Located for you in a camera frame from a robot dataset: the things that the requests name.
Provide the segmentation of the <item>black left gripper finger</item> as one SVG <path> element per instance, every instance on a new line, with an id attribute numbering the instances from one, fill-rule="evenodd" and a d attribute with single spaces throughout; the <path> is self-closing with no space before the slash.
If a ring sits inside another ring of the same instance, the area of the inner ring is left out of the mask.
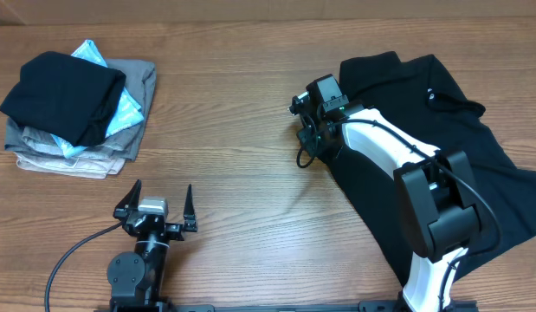
<path id="1" fill-rule="evenodd" d="M 193 204 L 192 185 L 188 185 L 184 203 L 184 230 L 186 232 L 197 232 L 197 216 Z"/>
<path id="2" fill-rule="evenodd" d="M 141 192 L 142 182 L 137 179 L 132 189 L 123 197 L 113 210 L 114 218 L 128 218 L 128 216 L 136 211 L 139 205 L 139 197 Z"/>

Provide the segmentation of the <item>black t-shirt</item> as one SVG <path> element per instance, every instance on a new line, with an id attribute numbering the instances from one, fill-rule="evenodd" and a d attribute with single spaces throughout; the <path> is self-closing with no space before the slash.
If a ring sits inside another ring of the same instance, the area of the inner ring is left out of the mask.
<path id="1" fill-rule="evenodd" d="M 484 106 L 466 98 L 434 55 L 409 62 L 401 62 L 393 51 L 352 58 L 340 64 L 339 82 L 349 100 L 375 107 L 414 138 L 467 154 L 476 189 L 497 216 L 503 237 L 497 250 L 461 261 L 456 279 L 536 236 L 536 172 L 514 165 L 481 123 Z M 413 252 L 400 228 L 392 178 L 346 147 L 330 147 L 319 158 L 405 284 Z"/>

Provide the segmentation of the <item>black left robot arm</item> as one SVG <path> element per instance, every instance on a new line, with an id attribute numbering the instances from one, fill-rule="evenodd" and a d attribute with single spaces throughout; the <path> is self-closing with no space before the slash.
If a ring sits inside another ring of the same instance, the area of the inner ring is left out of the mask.
<path id="1" fill-rule="evenodd" d="M 133 251 L 122 252 L 107 267 L 112 311 L 174 311 L 160 295 L 170 242 L 183 241 L 186 232 L 198 230 L 192 187 L 187 187 L 181 224 L 167 221 L 166 198 L 140 197 L 138 180 L 113 210 L 121 228 L 136 239 Z"/>

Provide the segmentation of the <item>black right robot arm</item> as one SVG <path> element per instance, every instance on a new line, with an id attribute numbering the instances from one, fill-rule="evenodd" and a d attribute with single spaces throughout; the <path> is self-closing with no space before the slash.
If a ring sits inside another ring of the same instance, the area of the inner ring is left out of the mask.
<path id="1" fill-rule="evenodd" d="M 344 171 L 355 183 L 362 205 L 373 183 L 366 170 L 355 173 L 366 157 L 396 190 L 397 224 L 381 220 L 392 242 L 410 250 L 407 281 L 395 301 L 366 302 L 360 310 L 475 311 L 475 302 L 455 301 L 450 292 L 469 245 L 484 229 L 487 205 L 475 190 L 468 158 L 462 151 L 442 151 L 392 125 L 376 108 L 352 104 L 338 89 L 307 91 L 291 100 L 289 112 L 300 117 L 297 133 L 310 158 L 328 155 L 350 159 Z"/>

